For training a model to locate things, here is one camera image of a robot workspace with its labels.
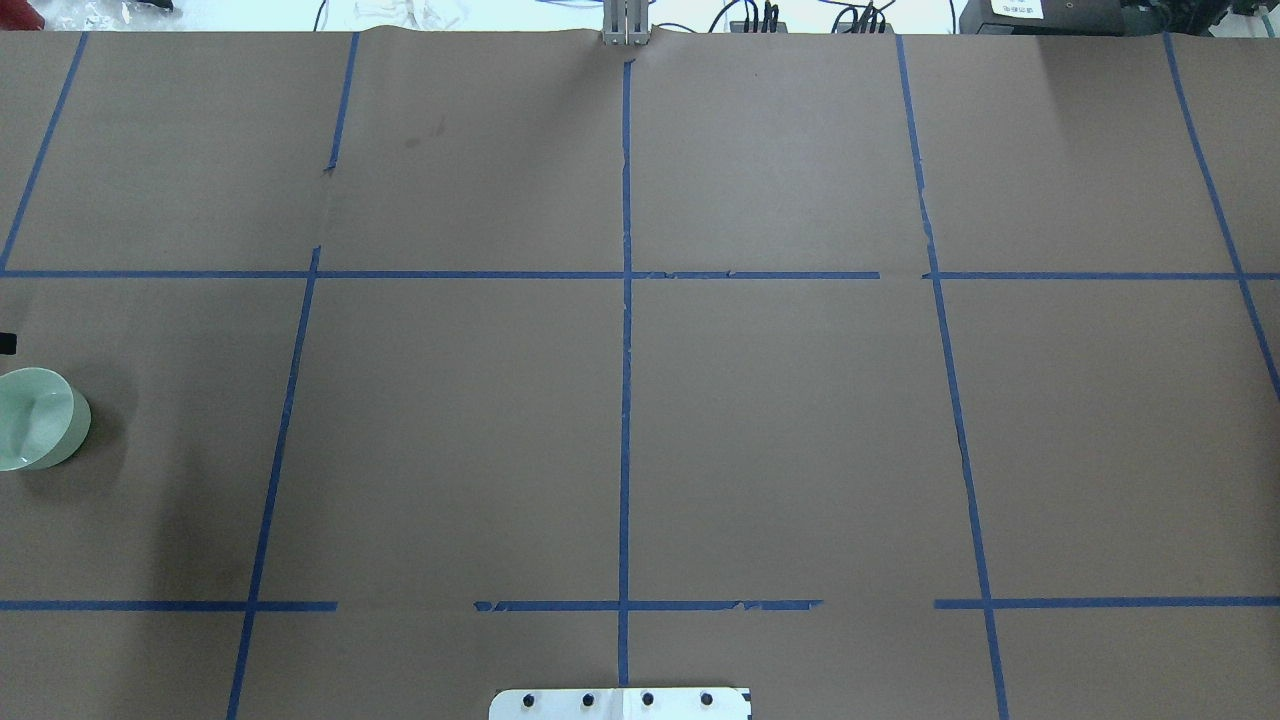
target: grid square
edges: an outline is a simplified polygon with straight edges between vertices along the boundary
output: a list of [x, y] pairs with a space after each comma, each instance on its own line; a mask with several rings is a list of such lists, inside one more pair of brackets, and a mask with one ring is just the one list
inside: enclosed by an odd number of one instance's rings
[[10, 268], [297, 269], [323, 219], [348, 45], [93, 33]]
[[1253, 306], [1258, 310], [1258, 319], [1262, 320], [1262, 332], [1267, 336], [1271, 346], [1271, 356], [1280, 360], [1280, 283], [1277, 282], [1251, 282], [1249, 291], [1253, 295]]
[[1276, 609], [1000, 614], [1009, 710], [1019, 719], [1275, 717]]
[[636, 286], [645, 600], [977, 593], [928, 283]]
[[982, 614], [838, 598], [805, 614], [631, 616], [632, 687], [736, 685], [756, 717], [996, 714]]
[[262, 597], [617, 597], [621, 292], [321, 281]]
[[1280, 591], [1280, 405], [1234, 282], [946, 293], [995, 594]]
[[221, 717], [239, 614], [3, 612], [5, 717]]
[[488, 717], [509, 688], [617, 684], [609, 612], [259, 615], [239, 717]]
[[654, 37], [634, 70], [636, 268], [928, 270], [893, 40], [847, 40]]
[[590, 31], [364, 33], [325, 265], [621, 270], [622, 59]]
[[0, 102], [4, 104], [4, 142], [0, 142], [0, 237], [18, 210], [27, 177], [36, 161], [67, 68], [76, 55], [76, 33], [0, 33]]
[[1231, 270], [1160, 38], [906, 56], [945, 270]]
[[[1267, 40], [1174, 36], [1183, 91], [1244, 269], [1280, 272], [1280, 137], [1260, 118], [1280, 115], [1280, 47]], [[1224, 77], [1248, 78], [1242, 86]]]
[[93, 424], [0, 483], [0, 598], [244, 600], [302, 281], [0, 279], [18, 355]]

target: black object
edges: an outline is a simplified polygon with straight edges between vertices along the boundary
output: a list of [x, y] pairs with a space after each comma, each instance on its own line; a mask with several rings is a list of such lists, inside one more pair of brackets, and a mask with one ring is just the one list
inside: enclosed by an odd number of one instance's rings
[[[760, 28], [762, 28], [760, 32], [786, 32], [787, 31], [787, 23], [778, 22], [777, 18], [774, 18], [773, 20], [771, 20], [768, 27], [769, 27], [769, 29], [763, 29], [764, 28], [764, 22], [763, 20], [760, 22]], [[748, 26], [748, 23], [744, 23], [742, 20], [730, 20], [728, 22], [728, 31], [730, 32], [753, 32], [751, 28]]]
[[[1044, 18], [1018, 17], [1027, 3], [969, 0], [960, 13], [964, 35], [1125, 35], [1120, 0], [1039, 0]], [[1007, 8], [1009, 14], [995, 8]]]

